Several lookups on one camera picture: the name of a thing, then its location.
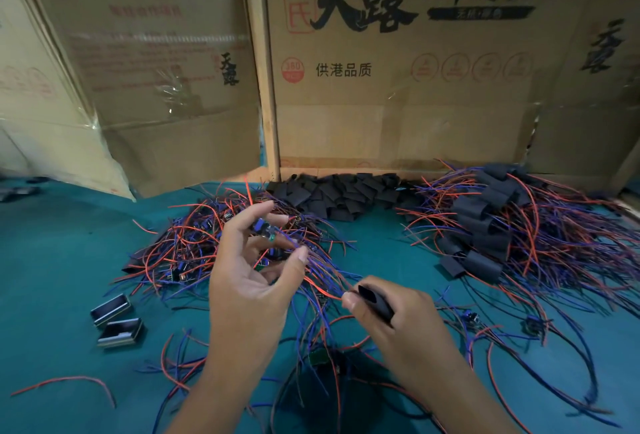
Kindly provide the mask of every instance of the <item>fingernail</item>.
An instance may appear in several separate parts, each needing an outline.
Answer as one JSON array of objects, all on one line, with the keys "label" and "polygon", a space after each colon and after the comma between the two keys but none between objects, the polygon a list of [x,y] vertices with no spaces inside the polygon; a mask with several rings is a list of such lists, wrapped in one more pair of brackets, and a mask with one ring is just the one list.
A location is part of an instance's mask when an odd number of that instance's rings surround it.
[{"label": "fingernail", "polygon": [[300,260],[300,262],[302,262],[306,266],[309,257],[308,248],[303,245],[302,247],[296,249],[296,253],[298,254],[298,259]]},{"label": "fingernail", "polygon": [[358,295],[356,293],[347,291],[342,295],[342,306],[344,306],[349,311],[353,311],[353,308],[355,308],[357,302]]}]

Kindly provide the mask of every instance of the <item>green work surface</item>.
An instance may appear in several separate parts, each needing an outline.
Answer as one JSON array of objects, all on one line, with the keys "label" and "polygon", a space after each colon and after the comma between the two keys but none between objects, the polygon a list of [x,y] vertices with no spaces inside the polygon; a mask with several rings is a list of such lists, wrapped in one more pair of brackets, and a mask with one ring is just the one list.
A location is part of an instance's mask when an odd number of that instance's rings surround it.
[{"label": "green work surface", "polygon": [[[0,292],[0,332],[2,334],[3,372],[0,375],[0,417],[7,433],[64,432],[150,433],[158,408],[172,388],[162,374],[136,373],[145,360],[159,363],[164,342],[170,335],[182,336],[183,328],[192,328],[201,339],[208,337],[208,314],[197,310],[171,311],[153,296],[140,302],[134,296],[135,315],[143,319],[148,332],[134,348],[103,351],[96,346],[98,331],[89,311],[105,301],[109,281],[120,275],[127,254],[149,241],[147,233],[132,219],[147,227],[160,228],[167,217],[179,217],[186,208],[171,205],[194,203],[196,191],[180,190],[160,197],[132,203],[126,199],[92,192],[61,183],[45,183],[39,196],[0,204],[3,224],[3,282]],[[447,297],[457,304],[473,302],[460,282],[449,282],[436,268],[437,258],[430,252],[411,247],[403,237],[398,217],[390,211],[375,209],[354,223],[336,223],[342,236],[356,240],[357,251],[333,249],[332,256],[344,270],[362,275],[377,275],[430,294],[451,288]],[[176,300],[172,305],[180,305]],[[481,303],[477,309],[487,324],[501,324],[510,332],[519,332],[516,319]],[[581,434],[640,431],[640,323],[623,311],[602,317],[570,310],[585,327],[584,336],[591,348],[599,380],[598,405],[614,411],[610,419],[623,429],[605,426],[574,411],[542,388],[517,363],[498,349],[493,354],[493,371],[510,407],[534,433]],[[353,321],[336,328],[345,344],[363,338],[363,330]],[[561,319],[558,327],[574,341],[577,339]],[[295,335],[297,323],[289,315],[285,336]],[[214,348],[224,348],[215,344]],[[479,342],[476,372],[486,385],[484,351]],[[188,357],[203,354],[204,349],[190,344]],[[547,347],[531,344],[524,359],[537,372],[569,395],[581,398],[589,386],[586,367],[564,342],[551,337]],[[295,364],[293,343],[283,344],[266,375],[284,378]],[[107,383],[118,403],[113,410],[100,386],[90,382],[60,382],[46,385],[14,398],[17,389],[43,380],[71,375],[87,375]],[[261,382],[252,402],[272,402],[278,384]],[[180,400],[177,396],[172,402]],[[171,420],[165,411],[162,431]],[[265,421],[269,409],[258,408]],[[369,432],[394,430],[403,433],[436,432],[428,421],[409,421],[391,411],[375,413],[376,423]],[[278,432],[300,432],[300,422],[282,414]],[[260,433],[260,425],[244,414],[238,433]]]}]

